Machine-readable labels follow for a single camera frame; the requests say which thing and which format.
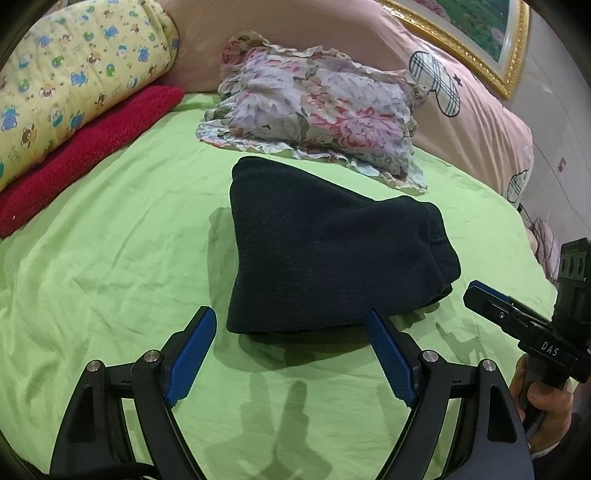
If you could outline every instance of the painting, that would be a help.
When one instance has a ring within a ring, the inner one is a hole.
[[[530,10],[522,0],[380,0],[407,27],[443,48],[504,99],[517,84]]]

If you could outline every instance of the green bed sheet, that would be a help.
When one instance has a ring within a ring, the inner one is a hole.
[[[174,410],[208,478],[373,479],[408,409],[363,329],[272,341],[225,329],[238,263],[228,192],[243,154],[198,142],[195,129],[215,101],[187,96],[0,244],[0,428],[48,470],[86,363],[134,361],[209,305],[216,339]],[[462,276],[438,305],[395,322],[448,361],[492,358],[510,379],[516,341],[465,309],[466,286],[481,280],[545,315],[556,291],[511,205],[441,160],[416,156],[429,183],[417,198],[440,208]],[[374,199],[403,194],[340,165],[274,159]],[[149,461],[132,402],[125,408],[138,459]],[[456,412],[451,403],[426,478],[441,471]]]

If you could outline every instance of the metal screw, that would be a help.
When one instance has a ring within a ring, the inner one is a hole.
[[[100,368],[100,360],[91,360],[86,365],[86,369],[89,372],[96,372]]]
[[[436,362],[437,360],[439,360],[439,355],[437,354],[437,352],[434,352],[433,350],[425,350],[423,352],[423,358],[427,362],[433,363],[433,362]]]
[[[158,358],[160,358],[160,352],[157,350],[149,350],[144,353],[144,360],[146,360],[148,363],[155,362],[158,360]]]
[[[489,372],[494,372],[496,370],[496,363],[488,358],[482,362],[482,366],[484,370],[488,370]]]

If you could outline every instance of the floral pillowcase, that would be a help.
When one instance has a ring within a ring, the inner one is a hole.
[[[204,142],[344,160],[393,186],[427,188],[410,137],[428,92],[408,70],[382,72],[333,48],[299,51],[244,32],[224,48],[218,92],[221,103],[197,129]]]

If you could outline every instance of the pink pillow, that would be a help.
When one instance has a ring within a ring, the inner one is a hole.
[[[412,35],[375,0],[161,0],[161,5],[180,37],[164,83],[186,92],[217,90],[222,49],[244,30],[300,50],[336,48],[380,70],[410,69],[432,90],[415,111],[413,144],[519,204],[533,162],[529,127],[461,63]]]

